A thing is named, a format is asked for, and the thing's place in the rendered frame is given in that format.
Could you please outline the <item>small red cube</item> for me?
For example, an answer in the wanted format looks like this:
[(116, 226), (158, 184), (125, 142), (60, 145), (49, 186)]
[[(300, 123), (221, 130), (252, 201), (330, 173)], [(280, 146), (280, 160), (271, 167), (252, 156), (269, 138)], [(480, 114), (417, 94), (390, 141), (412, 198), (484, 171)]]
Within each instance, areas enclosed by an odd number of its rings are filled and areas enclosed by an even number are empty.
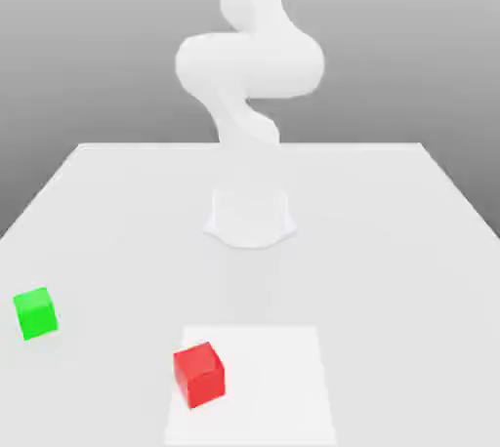
[(209, 342), (173, 354), (175, 381), (189, 409), (226, 394), (224, 364)]

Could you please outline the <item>small green cube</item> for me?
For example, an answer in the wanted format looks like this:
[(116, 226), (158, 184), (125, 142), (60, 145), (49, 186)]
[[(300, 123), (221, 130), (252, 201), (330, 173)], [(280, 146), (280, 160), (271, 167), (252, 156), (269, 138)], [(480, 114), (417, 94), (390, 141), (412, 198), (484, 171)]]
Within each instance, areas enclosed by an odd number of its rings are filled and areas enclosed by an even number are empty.
[(28, 341), (59, 328), (54, 303), (46, 287), (13, 297), (23, 338)]

